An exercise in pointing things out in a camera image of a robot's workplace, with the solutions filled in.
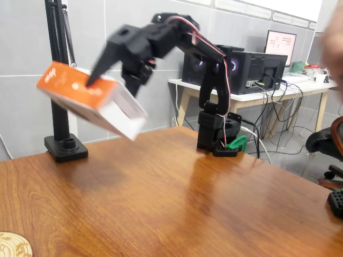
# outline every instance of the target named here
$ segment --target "person's hand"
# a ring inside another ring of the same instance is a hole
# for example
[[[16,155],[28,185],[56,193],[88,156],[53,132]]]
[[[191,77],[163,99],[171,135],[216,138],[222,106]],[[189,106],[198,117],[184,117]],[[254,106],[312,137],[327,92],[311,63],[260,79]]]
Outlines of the person's hand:
[[[343,0],[339,1],[322,38],[322,61],[343,95]]]

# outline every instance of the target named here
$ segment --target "desktop computer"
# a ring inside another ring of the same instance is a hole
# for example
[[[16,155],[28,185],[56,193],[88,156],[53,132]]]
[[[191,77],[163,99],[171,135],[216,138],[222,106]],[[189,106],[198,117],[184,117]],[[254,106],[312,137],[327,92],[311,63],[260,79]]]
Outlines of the desktop computer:
[[[290,67],[294,51],[296,34],[268,31],[264,52],[273,55],[286,55],[286,67]]]
[[[290,66],[295,40],[295,34],[268,31],[264,53],[244,52],[243,48],[233,51],[229,67],[231,93],[241,95],[278,90],[285,67]],[[185,55],[182,81],[201,85],[205,69],[205,62]]]

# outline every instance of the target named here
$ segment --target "monitor screen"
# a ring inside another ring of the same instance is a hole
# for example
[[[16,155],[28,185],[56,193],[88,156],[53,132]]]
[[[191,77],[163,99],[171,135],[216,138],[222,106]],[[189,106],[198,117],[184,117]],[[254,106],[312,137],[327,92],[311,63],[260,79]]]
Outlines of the monitor screen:
[[[286,66],[290,66],[290,60],[294,50],[296,35],[277,31],[268,31],[266,54],[287,55]]]

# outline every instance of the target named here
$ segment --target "black robotic arm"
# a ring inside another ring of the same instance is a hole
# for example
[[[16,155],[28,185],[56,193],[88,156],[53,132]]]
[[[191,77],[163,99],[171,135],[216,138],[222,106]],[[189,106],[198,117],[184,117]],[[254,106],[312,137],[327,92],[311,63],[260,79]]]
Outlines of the black robotic arm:
[[[214,46],[199,32],[199,25],[190,17],[177,13],[158,13],[152,23],[143,28],[124,25],[107,41],[86,86],[94,83],[112,65],[122,62],[122,78],[125,86],[136,96],[155,69],[155,59],[164,58],[174,47],[185,54],[206,63],[206,72],[200,88],[198,148],[219,153],[217,156],[235,156],[238,150],[226,148],[227,139],[236,138],[242,118],[230,114],[230,53],[231,47]],[[218,102],[210,102],[213,89],[217,90]]]

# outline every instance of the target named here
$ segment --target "orange and white box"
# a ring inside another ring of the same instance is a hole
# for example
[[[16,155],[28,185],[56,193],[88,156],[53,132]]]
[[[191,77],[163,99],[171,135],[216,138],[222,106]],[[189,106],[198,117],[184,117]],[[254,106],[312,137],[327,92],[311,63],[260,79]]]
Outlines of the orange and white box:
[[[89,75],[53,62],[37,82],[37,88],[62,108],[81,118],[134,140],[148,117],[137,100],[121,83],[102,76],[86,87]]]

